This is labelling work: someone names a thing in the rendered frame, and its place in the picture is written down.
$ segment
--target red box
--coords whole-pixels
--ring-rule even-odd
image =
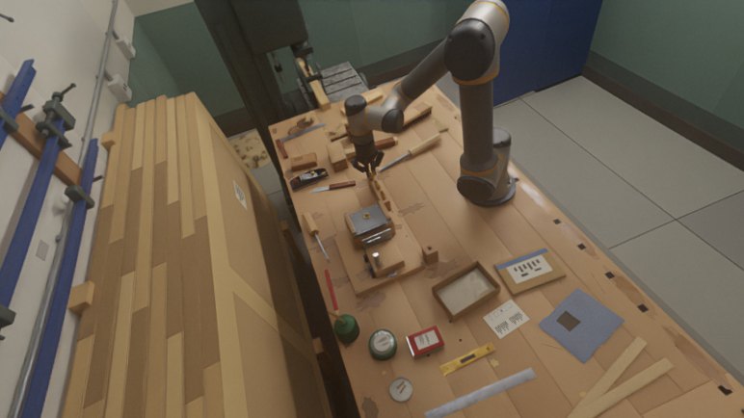
[[[441,338],[437,326],[426,328],[416,334],[411,334],[406,337],[406,341],[409,343],[413,358],[431,354],[444,347],[444,340]]]

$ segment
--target blue cabinet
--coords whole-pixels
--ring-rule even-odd
[[[601,0],[507,0],[493,105],[578,75],[586,63]]]

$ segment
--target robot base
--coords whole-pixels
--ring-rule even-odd
[[[512,197],[514,197],[515,192],[517,191],[517,182],[514,180],[514,177],[512,177],[511,174],[507,173],[507,175],[509,176],[509,192],[507,192],[506,195],[492,200],[471,201],[478,206],[493,207],[511,200]]]

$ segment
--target green wall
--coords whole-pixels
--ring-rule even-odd
[[[744,128],[743,21],[741,0],[604,0],[588,64],[678,116]]]
[[[300,0],[314,49],[312,58],[322,68],[346,61],[362,68],[443,39],[470,3],[472,0]],[[168,91],[173,90],[165,88],[175,84],[182,93],[195,91],[212,116],[243,108],[194,3],[139,16],[135,27],[135,60],[142,61],[140,65],[132,61],[129,77],[140,84],[146,80],[152,87],[137,93],[132,85],[130,105],[161,93],[172,95]],[[292,52],[282,48],[277,57],[284,70],[283,83],[277,76],[281,91],[297,89]],[[380,70],[404,64],[393,60],[390,68],[383,65]],[[164,82],[165,73],[171,75],[168,82]],[[158,92],[161,84],[163,90]]]

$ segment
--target tiled floor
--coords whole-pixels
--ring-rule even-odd
[[[459,105],[451,77],[438,86]],[[744,172],[583,77],[493,114],[512,161],[744,381]],[[253,173],[288,219],[273,166]]]

